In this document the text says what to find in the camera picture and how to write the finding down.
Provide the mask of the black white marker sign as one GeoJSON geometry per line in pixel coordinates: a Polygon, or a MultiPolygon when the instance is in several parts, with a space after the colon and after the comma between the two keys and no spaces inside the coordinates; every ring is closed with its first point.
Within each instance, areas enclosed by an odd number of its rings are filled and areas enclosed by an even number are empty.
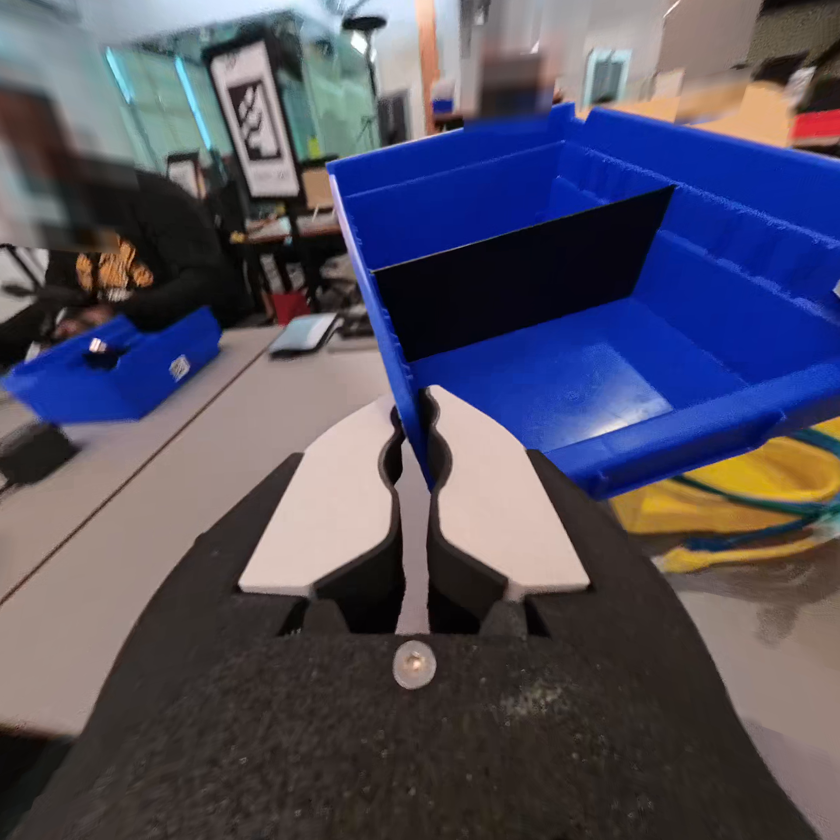
{"type": "Polygon", "coordinates": [[[245,37],[203,51],[251,201],[296,201],[300,166],[277,85],[270,39],[245,37]]]}

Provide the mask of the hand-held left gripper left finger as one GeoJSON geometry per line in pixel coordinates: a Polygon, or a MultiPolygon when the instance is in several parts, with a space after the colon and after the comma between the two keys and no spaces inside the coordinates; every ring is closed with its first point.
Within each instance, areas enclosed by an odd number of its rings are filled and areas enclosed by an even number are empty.
{"type": "Polygon", "coordinates": [[[392,634],[403,606],[402,448],[387,395],[317,437],[300,455],[239,590],[333,602],[352,632],[392,634]]]}

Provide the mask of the yellow storage bin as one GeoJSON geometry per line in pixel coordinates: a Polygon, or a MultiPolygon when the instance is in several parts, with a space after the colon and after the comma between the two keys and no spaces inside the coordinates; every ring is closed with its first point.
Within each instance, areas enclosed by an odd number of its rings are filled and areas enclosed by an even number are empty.
{"type": "Polygon", "coordinates": [[[653,556],[665,574],[792,560],[838,542],[838,419],[608,504],[628,533],[672,540],[653,556]]]}

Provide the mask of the black bin divider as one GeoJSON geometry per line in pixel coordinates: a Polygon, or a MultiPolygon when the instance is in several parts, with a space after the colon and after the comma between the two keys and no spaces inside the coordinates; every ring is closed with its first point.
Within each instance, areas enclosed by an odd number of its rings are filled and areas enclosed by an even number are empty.
{"type": "Polygon", "coordinates": [[[675,189],[374,270],[406,362],[630,297],[675,189]]]}

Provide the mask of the grey laptop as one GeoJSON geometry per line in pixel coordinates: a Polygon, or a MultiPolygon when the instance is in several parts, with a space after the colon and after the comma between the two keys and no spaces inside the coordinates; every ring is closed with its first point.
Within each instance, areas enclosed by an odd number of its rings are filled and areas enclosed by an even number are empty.
{"type": "Polygon", "coordinates": [[[293,359],[319,352],[341,324],[338,313],[296,317],[278,333],[267,353],[272,360],[293,359]]]}

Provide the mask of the blue bin with white sticker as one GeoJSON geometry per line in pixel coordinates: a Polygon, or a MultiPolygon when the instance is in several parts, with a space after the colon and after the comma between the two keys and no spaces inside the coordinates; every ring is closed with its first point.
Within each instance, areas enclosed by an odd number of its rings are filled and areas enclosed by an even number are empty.
{"type": "Polygon", "coordinates": [[[209,308],[157,332],[119,316],[17,364],[2,387],[59,426],[138,421],[213,361],[221,338],[209,308]]]}

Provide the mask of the blue storage bin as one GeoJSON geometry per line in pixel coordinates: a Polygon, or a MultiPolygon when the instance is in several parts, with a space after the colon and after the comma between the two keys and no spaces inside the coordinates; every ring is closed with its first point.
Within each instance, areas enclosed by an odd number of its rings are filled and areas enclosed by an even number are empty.
{"type": "Polygon", "coordinates": [[[838,417],[838,159],[568,103],[328,163],[406,435],[441,385],[606,499],[838,417]],[[630,297],[406,362],[373,271],[675,185],[630,297]]]}

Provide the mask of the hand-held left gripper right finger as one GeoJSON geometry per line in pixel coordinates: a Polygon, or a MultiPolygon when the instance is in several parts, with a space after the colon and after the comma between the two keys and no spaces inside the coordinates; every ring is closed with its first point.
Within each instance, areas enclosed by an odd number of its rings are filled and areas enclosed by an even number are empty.
{"type": "Polygon", "coordinates": [[[535,453],[441,385],[425,390],[425,421],[431,632],[476,634],[496,606],[589,589],[535,453]]]}

